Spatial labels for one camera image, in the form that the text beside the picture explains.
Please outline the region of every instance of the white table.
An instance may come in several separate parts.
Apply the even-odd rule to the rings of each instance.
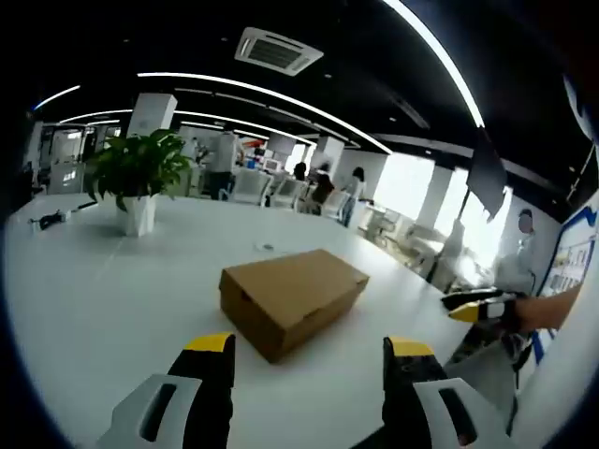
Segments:
[[[26,222],[86,201],[34,199],[11,218],[5,251],[24,364],[73,442],[95,441],[113,407],[167,372],[188,341],[235,330],[219,309],[224,267],[325,248],[372,276],[351,312],[279,365],[238,337],[231,449],[352,446],[382,424],[383,338],[425,341],[445,363],[469,328],[446,317],[440,292],[416,274],[313,215],[159,197],[154,231],[141,239],[117,234],[110,204],[37,234]]]

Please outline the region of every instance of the potted plant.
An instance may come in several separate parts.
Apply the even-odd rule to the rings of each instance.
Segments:
[[[155,195],[180,182],[180,173],[190,167],[181,155],[183,139],[169,129],[157,129],[149,136],[108,138],[106,143],[89,161],[93,173],[86,180],[88,194],[93,200],[96,193],[114,196],[117,222],[127,236],[151,232]]]

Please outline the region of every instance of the ceiling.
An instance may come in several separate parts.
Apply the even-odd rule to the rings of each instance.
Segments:
[[[591,145],[568,106],[561,68],[532,35],[496,7],[501,3],[404,1],[458,67],[500,156],[538,173],[567,194]],[[354,140],[363,151],[381,151],[342,126],[269,95],[212,81],[136,76],[167,71],[264,87],[368,134],[475,146],[475,125],[453,80],[423,39],[381,0],[242,4],[219,0],[194,5],[170,2],[168,10],[143,8],[115,11],[98,6],[84,20],[73,16],[68,26],[49,29],[33,75],[36,100],[76,84],[81,88],[45,105],[37,112],[40,120],[57,122],[89,112],[133,108],[139,92],[151,91],[175,93],[178,109],[260,123],[296,135],[314,132],[313,124],[272,109],[175,90],[185,88],[284,109]],[[296,77],[236,61],[235,50],[247,26],[296,39],[324,56]],[[429,128],[418,126],[406,108]],[[405,150],[400,144],[384,143],[393,151]]]

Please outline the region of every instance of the white flower pot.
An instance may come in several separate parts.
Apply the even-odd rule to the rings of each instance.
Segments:
[[[123,198],[127,212],[116,208],[118,226],[127,236],[141,237],[152,232],[156,212],[156,196],[127,196]]]

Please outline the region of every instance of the ceiling air conditioner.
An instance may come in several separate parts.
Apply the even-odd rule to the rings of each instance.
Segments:
[[[243,30],[235,59],[294,77],[323,54],[297,40],[247,27]]]

